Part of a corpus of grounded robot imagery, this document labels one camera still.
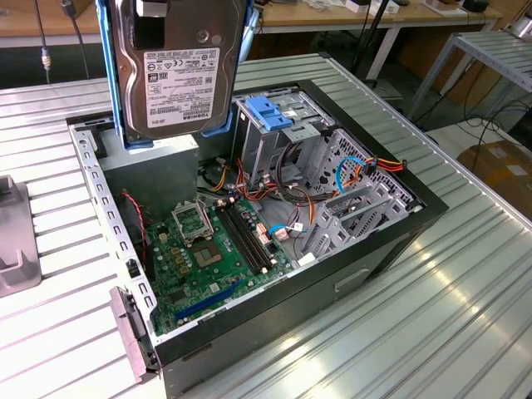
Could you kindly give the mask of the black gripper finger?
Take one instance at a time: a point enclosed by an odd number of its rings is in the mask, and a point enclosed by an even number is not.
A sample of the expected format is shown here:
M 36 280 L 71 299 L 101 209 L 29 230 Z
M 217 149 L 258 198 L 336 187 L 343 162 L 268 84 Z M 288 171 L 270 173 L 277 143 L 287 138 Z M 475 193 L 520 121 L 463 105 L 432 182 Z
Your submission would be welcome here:
M 165 18 L 165 0 L 134 1 L 134 48 L 162 48 L 165 44 Z

